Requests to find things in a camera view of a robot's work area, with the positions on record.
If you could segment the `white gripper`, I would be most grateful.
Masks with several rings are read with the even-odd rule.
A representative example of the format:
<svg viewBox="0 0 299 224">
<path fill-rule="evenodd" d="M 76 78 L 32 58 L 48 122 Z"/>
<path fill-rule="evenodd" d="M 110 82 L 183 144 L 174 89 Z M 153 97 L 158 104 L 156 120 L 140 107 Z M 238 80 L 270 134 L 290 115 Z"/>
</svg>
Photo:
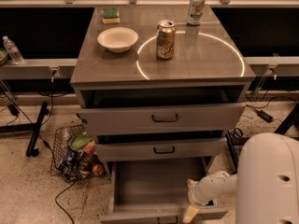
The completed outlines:
<svg viewBox="0 0 299 224">
<path fill-rule="evenodd" d="M 226 181 L 230 177 L 227 172 L 218 171 L 212 175 L 206 175 L 199 181 L 188 179 L 188 199 L 191 204 L 186 207 L 182 222 L 190 224 L 199 212 L 198 206 L 205 206 L 210 201 L 226 194 L 228 192 Z"/>
</svg>

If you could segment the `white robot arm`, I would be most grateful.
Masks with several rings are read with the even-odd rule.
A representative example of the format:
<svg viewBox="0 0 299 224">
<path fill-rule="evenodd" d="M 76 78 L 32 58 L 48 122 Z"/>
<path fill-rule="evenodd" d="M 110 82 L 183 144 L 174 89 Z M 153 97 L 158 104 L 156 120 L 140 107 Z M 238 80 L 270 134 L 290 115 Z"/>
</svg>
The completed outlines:
<svg viewBox="0 0 299 224">
<path fill-rule="evenodd" d="M 242 147 L 237 173 L 218 171 L 188 181 L 190 223 L 209 201 L 235 196 L 235 224 L 299 224 L 299 141 L 259 133 Z"/>
</svg>

